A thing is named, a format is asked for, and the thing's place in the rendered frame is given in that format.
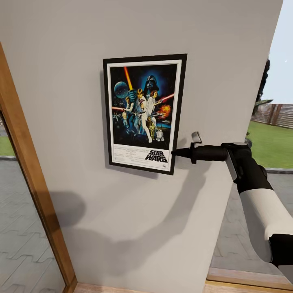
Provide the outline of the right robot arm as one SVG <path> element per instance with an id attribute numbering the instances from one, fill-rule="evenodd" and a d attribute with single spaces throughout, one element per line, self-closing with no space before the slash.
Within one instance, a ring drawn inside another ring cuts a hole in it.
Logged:
<path id="1" fill-rule="evenodd" d="M 251 245 L 264 261 L 275 265 L 293 284 L 293 217 L 270 183 L 267 171 L 252 158 L 246 143 L 204 145 L 198 131 L 191 134 L 190 148 L 171 154 L 197 160 L 226 161 L 243 206 Z"/>

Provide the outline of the poster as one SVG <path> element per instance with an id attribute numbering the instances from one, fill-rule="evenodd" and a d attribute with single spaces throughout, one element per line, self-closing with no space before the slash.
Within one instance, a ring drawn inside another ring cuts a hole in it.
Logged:
<path id="1" fill-rule="evenodd" d="M 174 174 L 187 54 L 103 59 L 109 165 Z"/>

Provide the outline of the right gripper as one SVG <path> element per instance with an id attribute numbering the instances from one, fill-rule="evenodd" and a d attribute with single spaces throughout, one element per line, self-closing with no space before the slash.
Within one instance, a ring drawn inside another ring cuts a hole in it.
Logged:
<path id="1" fill-rule="evenodd" d="M 196 164 L 197 160 L 213 161 L 214 148 L 212 145 L 204 145 L 194 147 L 194 142 L 190 144 L 190 148 L 176 149 L 171 151 L 171 154 L 190 158 L 192 164 Z"/>

